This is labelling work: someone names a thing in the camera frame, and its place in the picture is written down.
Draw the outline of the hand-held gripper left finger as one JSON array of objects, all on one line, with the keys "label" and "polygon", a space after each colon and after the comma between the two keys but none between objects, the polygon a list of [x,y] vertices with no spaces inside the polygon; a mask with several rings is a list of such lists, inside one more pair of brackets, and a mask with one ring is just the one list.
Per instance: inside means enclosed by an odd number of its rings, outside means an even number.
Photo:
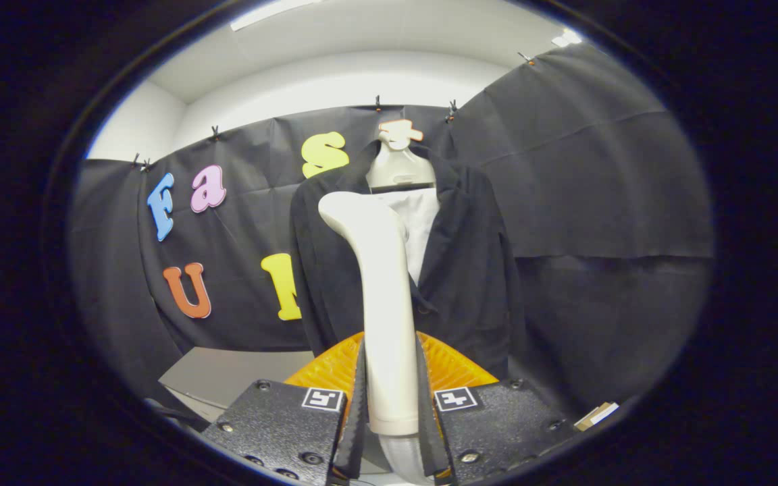
[{"label": "hand-held gripper left finger", "polygon": [[363,335],[355,334],[285,381],[248,385],[201,437],[261,473],[346,485],[361,471],[366,381]]}]

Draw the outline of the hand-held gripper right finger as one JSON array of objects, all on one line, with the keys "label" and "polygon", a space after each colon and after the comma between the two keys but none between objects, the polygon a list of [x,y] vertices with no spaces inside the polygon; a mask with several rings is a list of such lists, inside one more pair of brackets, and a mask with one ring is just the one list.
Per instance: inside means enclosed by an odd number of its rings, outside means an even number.
[{"label": "hand-held gripper right finger", "polygon": [[570,419],[525,379],[497,379],[439,339],[416,336],[419,445],[435,484],[497,482],[574,437]]}]

